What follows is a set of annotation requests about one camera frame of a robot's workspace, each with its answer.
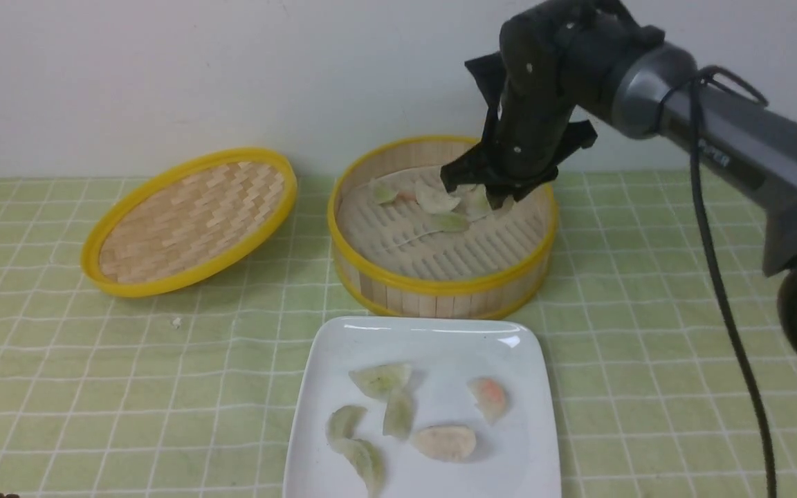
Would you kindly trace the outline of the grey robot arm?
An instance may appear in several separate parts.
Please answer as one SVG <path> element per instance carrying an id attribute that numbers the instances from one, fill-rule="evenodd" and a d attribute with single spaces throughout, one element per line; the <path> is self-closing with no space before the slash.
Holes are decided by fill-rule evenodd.
<path id="1" fill-rule="evenodd" d="M 441 167 L 446 190 L 483 184 L 500 208 L 553 182 L 596 141 L 588 120 L 571 119 L 578 108 L 626 138 L 662 136 L 766 212 L 762 270 L 785 274 L 778 315 L 797 353 L 797 122 L 724 67 L 698 67 L 620 1 L 539 3 L 465 66 L 488 111 L 478 144 Z"/>

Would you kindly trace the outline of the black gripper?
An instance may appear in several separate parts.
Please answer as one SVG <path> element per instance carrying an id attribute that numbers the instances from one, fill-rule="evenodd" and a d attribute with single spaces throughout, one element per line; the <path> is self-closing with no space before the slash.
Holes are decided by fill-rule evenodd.
<path id="1" fill-rule="evenodd" d="M 466 63 L 488 111 L 480 142 L 440 167 L 445 191 L 484 184 L 500 210 L 556 180 L 589 138 L 573 111 L 613 122 L 622 81 L 665 38 L 620 1 L 544 1 L 506 20 L 499 50 Z"/>

